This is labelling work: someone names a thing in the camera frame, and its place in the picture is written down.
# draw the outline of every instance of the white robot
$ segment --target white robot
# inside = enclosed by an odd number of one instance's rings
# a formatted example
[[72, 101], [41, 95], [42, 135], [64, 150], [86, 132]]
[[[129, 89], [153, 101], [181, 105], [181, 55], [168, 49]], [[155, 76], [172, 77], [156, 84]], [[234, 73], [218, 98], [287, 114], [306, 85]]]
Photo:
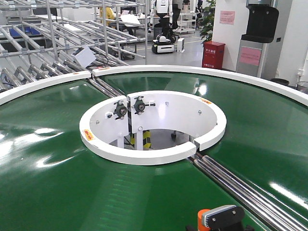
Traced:
[[149, 33], [154, 27], [153, 19], [155, 13], [160, 17], [162, 34], [153, 40], [152, 51], [155, 54], [173, 52], [176, 38], [173, 34], [172, 0], [151, 0]]

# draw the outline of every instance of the red box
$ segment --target red box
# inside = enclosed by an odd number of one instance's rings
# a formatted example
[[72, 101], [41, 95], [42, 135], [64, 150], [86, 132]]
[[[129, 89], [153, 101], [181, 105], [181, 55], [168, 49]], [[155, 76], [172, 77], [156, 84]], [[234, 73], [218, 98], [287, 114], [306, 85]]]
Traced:
[[203, 43], [203, 59], [202, 67], [222, 69], [223, 54], [225, 44], [219, 42], [204, 42]]

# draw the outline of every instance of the pink sign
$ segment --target pink sign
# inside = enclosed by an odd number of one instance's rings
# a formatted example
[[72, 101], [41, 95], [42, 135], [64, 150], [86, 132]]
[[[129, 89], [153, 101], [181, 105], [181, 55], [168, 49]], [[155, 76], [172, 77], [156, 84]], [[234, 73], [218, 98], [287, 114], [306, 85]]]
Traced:
[[221, 24], [234, 24], [235, 11], [220, 11], [220, 23]]
[[241, 56], [240, 56], [241, 63], [259, 66], [260, 57], [261, 57], [261, 49], [250, 48], [250, 47], [242, 47], [241, 49]]

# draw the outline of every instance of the green conveyor belt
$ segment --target green conveyor belt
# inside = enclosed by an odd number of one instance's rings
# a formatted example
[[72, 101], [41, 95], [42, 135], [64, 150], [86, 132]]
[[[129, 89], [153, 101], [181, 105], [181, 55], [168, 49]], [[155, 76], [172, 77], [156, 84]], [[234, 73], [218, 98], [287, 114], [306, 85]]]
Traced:
[[222, 140], [203, 152], [308, 225], [308, 108], [249, 84], [187, 73], [115, 74], [125, 93], [174, 90], [200, 95], [227, 117]]
[[[306, 107], [216, 77], [131, 73], [106, 79], [125, 93], [195, 93], [198, 85], [206, 84], [204, 97], [221, 107], [228, 124], [222, 141], [204, 153], [307, 217], [304, 205], [270, 184], [306, 197]], [[181, 231], [185, 225], [196, 226], [200, 209], [239, 205], [187, 160], [131, 166], [89, 151], [80, 139], [79, 120], [105, 99], [87, 82], [75, 81], [0, 107], [1, 231]], [[268, 230], [246, 214], [244, 224]]]

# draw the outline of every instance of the gray floor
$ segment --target gray floor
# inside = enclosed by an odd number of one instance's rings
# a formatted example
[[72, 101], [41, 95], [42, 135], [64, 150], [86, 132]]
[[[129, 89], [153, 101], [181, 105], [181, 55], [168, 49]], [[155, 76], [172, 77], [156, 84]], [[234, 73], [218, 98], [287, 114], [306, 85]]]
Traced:
[[[202, 66], [203, 45], [199, 31], [195, 33], [179, 34], [180, 38], [184, 38], [183, 53], [173, 52], [169, 54], [154, 54], [151, 50], [153, 35], [148, 37], [148, 48], [146, 64], [164, 64], [164, 65], [184, 65], [184, 66]], [[139, 43], [137, 46], [137, 53], [145, 55], [144, 43]], [[145, 64], [145, 59], [135, 57], [134, 60], [126, 61], [130, 65]]]

